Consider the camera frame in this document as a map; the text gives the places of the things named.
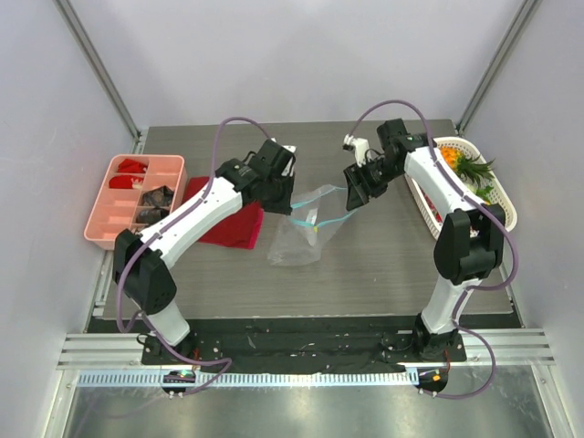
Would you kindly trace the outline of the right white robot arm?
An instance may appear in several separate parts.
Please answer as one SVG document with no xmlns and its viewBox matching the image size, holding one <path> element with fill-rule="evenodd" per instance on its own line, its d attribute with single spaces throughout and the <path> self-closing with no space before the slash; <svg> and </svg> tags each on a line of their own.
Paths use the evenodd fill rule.
<svg viewBox="0 0 584 438">
<path fill-rule="evenodd" d="M 457 321 L 471 292 L 499 267 L 504 249 L 506 213 L 473 194 L 444 161 L 432 137 L 409 133 L 402 120 L 382 123 L 377 134 L 382 151 L 367 140 L 345 136 L 343 148 L 355 155 L 344 170 L 346 207 L 360 208 L 406 175 L 429 196 L 442 218 L 433 250 L 438 272 L 430 301 L 412 330 L 412 353 L 420 360 L 440 360 L 457 344 Z"/>
</svg>

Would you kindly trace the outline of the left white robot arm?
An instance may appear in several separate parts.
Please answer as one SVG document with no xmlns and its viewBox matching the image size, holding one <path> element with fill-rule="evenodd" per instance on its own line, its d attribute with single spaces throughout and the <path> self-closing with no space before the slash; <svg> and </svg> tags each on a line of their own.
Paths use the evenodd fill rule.
<svg viewBox="0 0 584 438">
<path fill-rule="evenodd" d="M 296 150 L 268 139 L 249 159 L 222 163 L 201 191 L 156 224 L 116 237 L 112 280 L 118 295 L 128 297 L 164 339 L 162 352 L 173 363 L 187 362 L 194 342 L 176 302 L 171 269 L 203 235 L 249 204 L 291 214 Z"/>
</svg>

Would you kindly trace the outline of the toy pineapple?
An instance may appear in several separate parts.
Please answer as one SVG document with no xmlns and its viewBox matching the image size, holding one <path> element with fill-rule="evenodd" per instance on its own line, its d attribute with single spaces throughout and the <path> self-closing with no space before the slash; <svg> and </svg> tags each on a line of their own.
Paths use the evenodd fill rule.
<svg viewBox="0 0 584 438">
<path fill-rule="evenodd" d="M 460 150 L 449 146 L 440 146 L 439 151 L 446 163 L 461 180 L 479 184 L 482 181 L 492 181 L 494 179 L 492 172 L 493 161 L 480 162 L 478 157 L 467 157 Z"/>
</svg>

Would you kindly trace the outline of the clear zip top bag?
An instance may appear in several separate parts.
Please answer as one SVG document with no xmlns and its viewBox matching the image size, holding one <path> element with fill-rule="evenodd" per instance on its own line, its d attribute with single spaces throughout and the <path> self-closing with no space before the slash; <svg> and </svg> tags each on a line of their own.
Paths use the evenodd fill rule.
<svg viewBox="0 0 584 438">
<path fill-rule="evenodd" d="M 267 253 L 271 266 L 306 266 L 316 263 L 325 245 L 355 211 L 346 208 L 348 189 L 325 184 L 294 195 L 291 214 L 279 221 Z"/>
</svg>

